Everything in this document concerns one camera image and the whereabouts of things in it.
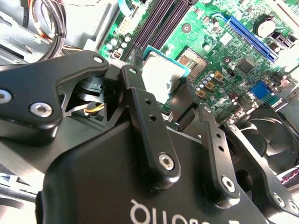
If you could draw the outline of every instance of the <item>circuit component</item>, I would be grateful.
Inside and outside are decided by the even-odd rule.
[[[197,93],[197,96],[200,97],[200,98],[204,98],[206,96],[206,92],[203,91],[203,90],[200,90],[198,93]]]
[[[198,75],[208,66],[208,62],[204,58],[188,47],[183,51],[178,59],[178,62],[191,69],[188,76],[191,80],[196,79]]]
[[[216,71],[214,74],[216,80],[218,80],[219,82],[223,80],[224,76],[220,71]]]
[[[222,38],[220,38],[220,42],[223,43],[223,45],[227,45],[231,40],[233,39],[233,36],[226,32]]]
[[[178,1],[175,7],[171,10],[171,13],[167,16],[167,19],[159,29],[158,33],[155,35],[154,39],[150,42],[150,45],[156,49],[160,49],[179,22],[186,15],[188,10],[197,2],[198,0]]]
[[[140,28],[138,34],[134,38],[134,42],[129,44],[126,52],[122,56],[122,60],[127,60],[131,51],[135,48],[144,49],[149,44],[150,39],[153,37],[157,27],[161,24],[164,16],[172,6],[174,0],[157,1],[152,13],[149,14],[146,22]]]
[[[278,54],[266,46],[263,42],[258,40],[242,23],[240,23],[235,17],[224,17],[226,23],[228,23],[238,34],[240,34],[245,40],[247,40],[253,47],[255,47],[262,55],[268,58],[271,62],[275,62],[278,59]]]
[[[206,15],[202,20],[203,22],[208,23],[210,21],[210,17]]]
[[[258,82],[254,87],[251,88],[250,91],[258,99],[262,99],[271,92],[270,87],[263,81]]]
[[[247,75],[254,69],[254,65],[247,59],[244,59],[237,65],[237,68]]]
[[[158,102],[165,104],[179,79],[190,70],[151,46],[144,51],[143,61],[142,78],[146,90],[154,94]]]
[[[298,16],[282,0],[264,0],[272,10],[295,32],[299,31]]]
[[[277,43],[284,49],[289,49],[293,46],[293,43],[286,39],[281,33],[275,32],[271,35],[271,37],[277,41]]]
[[[263,16],[255,25],[255,33],[261,38],[270,36],[276,28],[276,23],[271,16]]]
[[[117,50],[115,50],[112,54],[112,57],[116,58],[116,59],[120,59],[121,57],[121,53],[118,52]]]
[[[276,53],[280,52],[280,47],[275,43],[270,44],[270,48]]]
[[[118,27],[118,33],[122,35],[132,33],[141,20],[142,15],[145,13],[145,8],[133,3],[131,9],[133,10],[133,13],[130,16],[126,16]]]
[[[227,72],[231,77],[235,77],[235,72],[234,72],[232,69],[228,68],[228,69],[226,69],[226,72]]]
[[[206,84],[206,88],[208,88],[209,90],[212,90],[212,89],[214,88],[214,84],[211,83],[211,82],[208,82],[208,83]]]

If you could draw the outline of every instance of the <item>blue connector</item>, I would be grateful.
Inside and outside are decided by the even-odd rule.
[[[278,54],[266,46],[263,42],[258,40],[243,24],[241,24],[233,16],[221,16],[224,21],[231,26],[238,34],[245,38],[252,44],[262,55],[268,58],[271,62],[275,62],[278,59]]]

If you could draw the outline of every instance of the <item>wire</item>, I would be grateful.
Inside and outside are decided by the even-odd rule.
[[[53,40],[52,38],[41,28],[40,26],[40,22],[38,21],[38,18],[36,16],[36,13],[35,13],[35,8],[34,8],[34,4],[36,3],[36,0],[31,0],[30,1],[30,11],[31,11],[31,14],[32,14],[32,17],[34,19],[34,23],[35,23],[35,28],[37,29],[37,32],[38,34],[50,41],[51,43],[53,43]],[[44,11],[43,11],[43,6],[46,6],[44,2],[41,3],[41,7],[40,7],[40,10],[41,10],[41,13],[42,13],[42,16],[43,16],[43,19],[45,20],[50,32],[53,30],[53,27],[55,27],[54,25],[54,21],[52,19],[52,14],[49,12],[48,8],[46,7],[46,9],[48,10],[48,17],[49,17],[49,20],[51,22],[51,24],[48,23],[47,19],[46,19],[46,16],[44,14]],[[56,7],[58,9],[58,11],[60,12],[60,15],[61,15],[61,19],[62,21],[64,22],[65,26],[66,26],[66,11],[65,11],[65,7],[64,6],[59,6],[59,4],[56,4]],[[73,46],[69,46],[69,45],[63,45],[62,47],[63,49],[66,49],[66,50],[74,50],[74,51],[83,51],[82,49],[80,48],[76,48],[76,47],[73,47]]]
[[[51,1],[57,2],[57,3],[61,4],[61,5],[71,5],[71,6],[78,6],[78,7],[87,7],[87,6],[95,6],[101,0],[98,0],[97,2],[95,2],[93,4],[90,4],[90,5],[77,5],[77,4],[74,4],[74,3],[66,3],[66,2],[63,2],[63,0],[51,0]]]
[[[98,111],[104,109],[104,107],[105,107],[104,104],[101,104],[100,106],[97,106],[96,108],[93,108],[93,109],[90,109],[90,110],[83,109],[83,111],[85,113],[95,113],[95,112],[98,112]]]
[[[47,36],[44,30],[41,28],[40,23],[35,14],[34,6],[36,4],[36,0],[28,0],[28,3],[29,10],[32,14],[37,32],[41,37],[47,39],[47,37],[49,36]],[[42,56],[42,58],[39,59],[39,61],[47,60],[58,56],[62,50],[66,36],[66,21],[64,14],[65,10],[62,9],[64,8],[64,6],[61,6],[58,3],[54,3],[51,0],[42,0],[42,3],[46,6],[48,12],[51,15],[50,18],[53,20],[55,35],[52,39],[49,50]]]
[[[23,14],[23,27],[28,28],[29,24],[29,9],[24,8],[24,14]]]
[[[299,168],[296,169],[295,171],[293,171],[292,174],[291,174],[289,177],[283,179],[283,180],[281,181],[281,183],[282,183],[282,184],[285,184],[285,183],[289,182],[289,181],[290,181],[291,179],[293,179],[298,173],[299,173]]]

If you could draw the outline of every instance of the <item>green circuit board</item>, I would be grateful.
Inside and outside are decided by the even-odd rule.
[[[298,15],[298,2],[290,1],[289,4],[295,14]],[[282,34],[288,35],[292,30],[262,0],[247,1],[245,4],[244,2],[240,3],[238,0],[215,0],[210,4],[204,4],[199,1],[194,9],[186,14],[180,25],[165,43],[162,52],[165,53],[169,48],[175,46],[168,56],[177,59],[184,48],[188,46],[209,62],[209,66],[194,81],[194,86],[198,86],[210,71],[220,71],[223,74],[224,79],[221,82],[212,80],[214,88],[212,90],[204,88],[203,91],[206,95],[203,98],[199,98],[200,102],[211,106],[217,120],[222,121],[233,113],[237,105],[234,105],[231,100],[224,98],[223,94],[219,93],[219,89],[224,89],[228,95],[235,93],[241,97],[260,80],[270,77],[276,71],[281,71],[282,65],[269,61],[223,20],[217,19],[220,27],[215,31],[211,19],[208,22],[205,22],[204,19],[206,16],[211,18],[217,13],[235,16],[249,31],[253,30],[257,18],[262,15],[273,16],[276,30]],[[182,32],[184,24],[190,24],[192,27],[187,34]],[[233,38],[228,44],[224,45],[220,42],[220,39],[226,33],[229,33]],[[271,38],[263,39],[264,43],[270,44],[271,41]],[[205,44],[210,46],[209,51],[204,50]],[[230,56],[232,59],[230,65],[223,62],[223,58],[226,56]],[[226,72],[226,69],[231,65],[238,65],[244,59],[250,61],[254,66],[252,71],[244,74],[235,69],[235,76],[231,77]],[[298,63],[298,54],[297,58],[293,58],[293,60],[295,61],[294,63]],[[217,103],[211,102],[210,98],[212,96],[216,98]],[[163,109],[170,111],[168,103],[163,105]]]
[[[155,0],[149,1],[138,25],[131,32],[132,39],[150,11]],[[296,0],[287,0],[285,3],[295,15],[299,15],[299,3]],[[235,94],[239,98],[245,95],[259,81],[271,77],[275,72],[287,75],[283,68],[299,64],[299,55],[296,50],[288,52],[292,57],[279,55],[276,62],[271,62],[268,58],[256,50],[239,33],[235,32],[222,18],[217,15],[232,15],[240,21],[251,33],[254,33],[255,24],[263,16],[270,16],[276,24],[276,31],[283,36],[293,34],[293,31],[285,24],[279,15],[263,0],[199,0],[191,7],[182,21],[173,31],[164,46],[159,49],[169,58],[179,61],[182,53],[190,49],[204,59],[207,63],[205,69],[193,79],[194,86],[198,92],[204,92],[199,97],[201,103],[208,104],[214,111],[218,122],[222,122],[229,115],[234,113],[238,105],[229,96]],[[112,26],[106,42],[112,38],[124,38],[124,33],[117,32],[124,16],[120,14]],[[184,26],[188,24],[190,30],[184,32]],[[259,38],[265,45],[270,46],[273,38]],[[100,50],[100,54],[107,60],[112,57],[112,51],[107,51],[106,45]],[[229,57],[230,62],[226,63],[225,58]],[[248,71],[239,69],[240,64],[245,61],[244,66],[250,66]],[[229,75],[228,69],[233,69],[234,76]],[[209,76],[210,73],[221,73],[223,78],[209,81],[212,85],[201,88],[199,85]],[[161,108],[170,112],[169,102],[160,104]]]

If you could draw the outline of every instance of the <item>black fan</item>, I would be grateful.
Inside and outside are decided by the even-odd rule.
[[[299,164],[298,135],[270,106],[262,105],[237,126],[275,173]]]

